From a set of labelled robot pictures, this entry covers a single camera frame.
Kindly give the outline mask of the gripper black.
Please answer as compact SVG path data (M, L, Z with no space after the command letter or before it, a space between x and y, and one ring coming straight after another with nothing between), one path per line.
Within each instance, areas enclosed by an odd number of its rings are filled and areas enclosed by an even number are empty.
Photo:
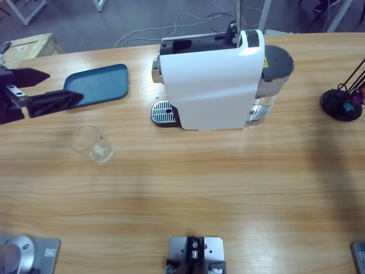
M25 118L22 108L27 107L29 117L36 118L74 108L84 95L69 90L56 90L28 97L22 87L33 87L50 75L33 68L9 69L1 65L1 124Z

